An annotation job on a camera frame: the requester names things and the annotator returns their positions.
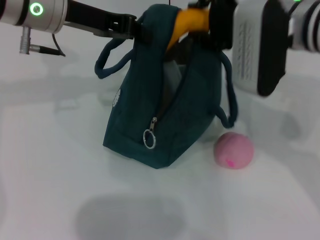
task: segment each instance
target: cable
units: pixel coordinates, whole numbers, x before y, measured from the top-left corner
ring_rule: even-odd
[[[57,40],[56,40],[56,36],[54,34],[52,34],[52,38],[53,38],[53,41],[54,41],[54,44],[55,44],[56,48],[59,50],[60,55],[65,57],[66,55],[64,54],[64,52],[59,47],[59,44],[57,43]]]

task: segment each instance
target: green indicator light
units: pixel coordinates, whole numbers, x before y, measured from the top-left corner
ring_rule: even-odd
[[[40,16],[44,12],[44,7],[40,3],[33,3],[30,6],[30,12],[32,15]]]

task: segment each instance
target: pink ball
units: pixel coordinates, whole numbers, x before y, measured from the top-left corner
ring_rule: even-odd
[[[243,169],[254,158],[253,143],[244,135],[228,132],[223,134],[214,146],[216,163],[227,169]]]

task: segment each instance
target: metal ring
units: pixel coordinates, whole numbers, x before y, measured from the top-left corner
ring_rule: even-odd
[[[153,145],[152,146],[148,146],[147,145],[147,141],[146,141],[146,133],[149,133],[152,135],[152,139],[153,139]],[[156,136],[154,135],[154,133],[152,131],[150,131],[149,129],[145,130],[143,133],[143,142],[144,145],[146,146],[147,149],[154,149],[156,147]]]

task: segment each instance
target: bag logo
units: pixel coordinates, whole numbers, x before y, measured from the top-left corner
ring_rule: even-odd
[[[119,91],[116,93],[114,99],[113,99],[113,104],[112,106],[115,107],[119,101],[120,98],[120,94],[121,94],[121,89],[119,89]]]

